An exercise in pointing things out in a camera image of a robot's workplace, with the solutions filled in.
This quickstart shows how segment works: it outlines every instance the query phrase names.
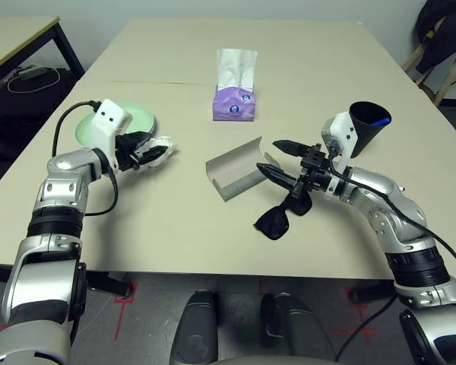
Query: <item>black sunglasses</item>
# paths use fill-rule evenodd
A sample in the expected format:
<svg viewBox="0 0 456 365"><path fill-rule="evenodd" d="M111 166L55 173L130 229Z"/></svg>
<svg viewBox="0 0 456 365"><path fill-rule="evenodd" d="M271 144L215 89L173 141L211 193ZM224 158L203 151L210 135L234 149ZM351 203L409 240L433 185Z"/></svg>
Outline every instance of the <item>black sunglasses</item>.
<svg viewBox="0 0 456 365"><path fill-rule="evenodd" d="M302 216L312 207L312 200L306 190L299 193L299 197L294 198L290 192L283 200L282 204L266 211L255 222L255 229L260 230L271 240L278 240L289 230L289 220L286 210L289 209L294 214Z"/></svg>

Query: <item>blue object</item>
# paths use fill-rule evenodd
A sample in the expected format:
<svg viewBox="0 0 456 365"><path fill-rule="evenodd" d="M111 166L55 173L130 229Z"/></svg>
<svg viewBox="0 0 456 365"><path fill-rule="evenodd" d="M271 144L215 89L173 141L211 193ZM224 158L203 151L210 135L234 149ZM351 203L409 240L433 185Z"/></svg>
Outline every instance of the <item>blue object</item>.
<svg viewBox="0 0 456 365"><path fill-rule="evenodd" d="M372 124L370 124L372 127L382 127L384 125L387 125L390 123L390 118L384 118L384 119L381 119L377 122L374 122Z"/></svg>

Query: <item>white table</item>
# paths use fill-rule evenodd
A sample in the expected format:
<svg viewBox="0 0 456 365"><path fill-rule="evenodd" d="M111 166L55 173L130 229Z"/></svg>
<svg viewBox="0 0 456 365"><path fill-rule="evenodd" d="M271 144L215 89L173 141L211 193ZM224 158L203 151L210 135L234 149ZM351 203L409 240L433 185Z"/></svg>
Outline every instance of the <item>white table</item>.
<svg viewBox="0 0 456 365"><path fill-rule="evenodd" d="M0 80L50 40L79 79L83 66L62 31L59 17L0 17Z"/></svg>
<svg viewBox="0 0 456 365"><path fill-rule="evenodd" d="M145 47L134 46L140 40ZM215 51L223 47L259 51L254 122L211 120ZM123 57L116 56L120 50ZM270 241L252 224L287 192L264 181L224 202L205 171L207 160L263 136L261 151L296 175L299 160L271 142L321 142L325 120L357 100L381 104L393 121L351 164L405 186L429 226L456 250L456 132L362 24L135 19L0 182L0 263L13 261L26 232L58 117L73 103L105 97L150 108L158 134L172 136L177 152L158 171L119 174L117 208L85 218L88 268L390 278L375 234L356 210L315 192L313 209L304 217L289 214L289 232ZM88 112L79 109L66 120L59 153L79 148L74 128ZM108 179L95 182L88 211L109 205L111 191ZM440 252L456 276L456 262Z"/></svg>

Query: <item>white tissue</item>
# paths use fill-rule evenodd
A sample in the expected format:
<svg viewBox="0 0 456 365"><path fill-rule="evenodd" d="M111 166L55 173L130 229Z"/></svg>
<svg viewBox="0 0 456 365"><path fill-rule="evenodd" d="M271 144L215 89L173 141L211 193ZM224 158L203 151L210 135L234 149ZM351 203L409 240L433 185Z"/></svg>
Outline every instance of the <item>white tissue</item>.
<svg viewBox="0 0 456 365"><path fill-rule="evenodd" d="M161 136L157 138L151 138L149 141L145 142L141 147L137 149L139 153L147 152L151 148L156 146L167 146L166 151L162 154L162 156L158 157L157 159L146 163L144 165L140 165L138 172L142 172L149 169L155 169L160 165L163 165L169 156L174 152L175 144L171 137Z"/></svg>
<svg viewBox="0 0 456 365"><path fill-rule="evenodd" d="M253 92L253 74L257 51L218 49L218 90L241 87Z"/></svg>

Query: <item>white wall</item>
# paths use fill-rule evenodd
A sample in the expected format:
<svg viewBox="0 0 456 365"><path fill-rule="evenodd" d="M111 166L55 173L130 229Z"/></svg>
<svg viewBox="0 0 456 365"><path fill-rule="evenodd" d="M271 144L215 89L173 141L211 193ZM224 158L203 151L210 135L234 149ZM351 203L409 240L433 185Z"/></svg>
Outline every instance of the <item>white wall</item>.
<svg viewBox="0 0 456 365"><path fill-rule="evenodd" d="M401 64L415 48L413 26L424 3L425 0L0 0L0 16L58 14L85 68L134 16L361 21ZM44 47L34 61L64 65L53 45ZM436 68L427 84L435 90L447 70L448 67ZM446 97L456 98L456 85Z"/></svg>

